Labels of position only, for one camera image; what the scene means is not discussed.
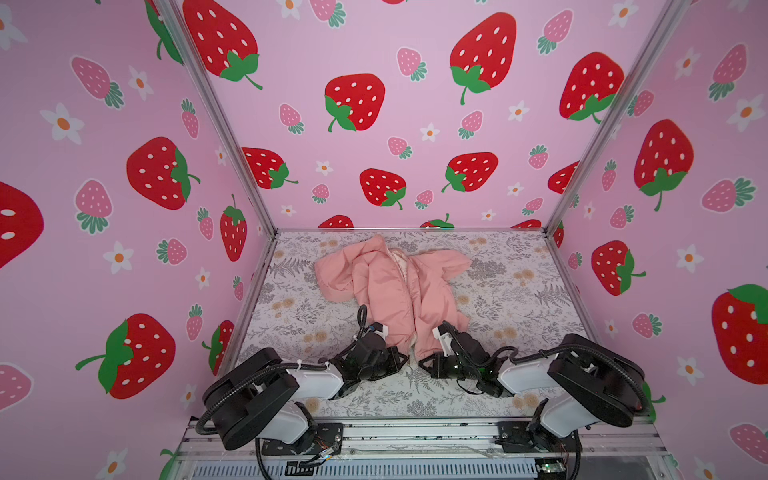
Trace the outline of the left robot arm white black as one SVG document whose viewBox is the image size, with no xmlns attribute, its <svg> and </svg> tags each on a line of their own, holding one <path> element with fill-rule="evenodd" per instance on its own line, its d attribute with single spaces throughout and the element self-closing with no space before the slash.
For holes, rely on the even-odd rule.
<svg viewBox="0 0 768 480">
<path fill-rule="evenodd" d="M 366 327 L 341 353 L 317 363 L 284 361 L 263 348 L 210 386 L 195 432 L 216 435 L 228 451 L 251 441 L 282 444 L 294 454 L 327 449 L 310 399 L 336 400 L 362 383 L 398 373 L 408 356 L 386 345 L 383 328 Z"/>
</svg>

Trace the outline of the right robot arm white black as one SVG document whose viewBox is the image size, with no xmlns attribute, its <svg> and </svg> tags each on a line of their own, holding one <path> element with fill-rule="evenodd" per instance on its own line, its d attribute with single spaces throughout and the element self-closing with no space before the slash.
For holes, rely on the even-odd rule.
<svg viewBox="0 0 768 480">
<path fill-rule="evenodd" d="M 519 445 L 542 450 L 596 423 L 627 428 L 650 411 L 643 370 L 591 340 L 568 334 L 559 345 L 520 357 L 514 346 L 487 352 L 467 332 L 448 323 L 433 330 L 440 350 L 419 361 L 433 378 L 474 380 L 474 393 L 494 398 L 559 388 L 539 403 Z"/>
</svg>

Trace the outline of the pink hooded jacket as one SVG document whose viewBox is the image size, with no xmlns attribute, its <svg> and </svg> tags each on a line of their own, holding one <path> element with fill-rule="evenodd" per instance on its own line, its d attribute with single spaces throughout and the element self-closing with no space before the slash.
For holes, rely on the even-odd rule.
<svg viewBox="0 0 768 480">
<path fill-rule="evenodd" d="M 315 274 L 327 300 L 354 299 L 366 306 L 369 320 L 388 327 L 387 346 L 422 360 L 441 350 L 435 327 L 448 322 L 468 330 L 469 319 L 459 310 L 450 281 L 471 264 L 450 249 L 409 256 L 376 235 L 321 258 Z"/>
</svg>

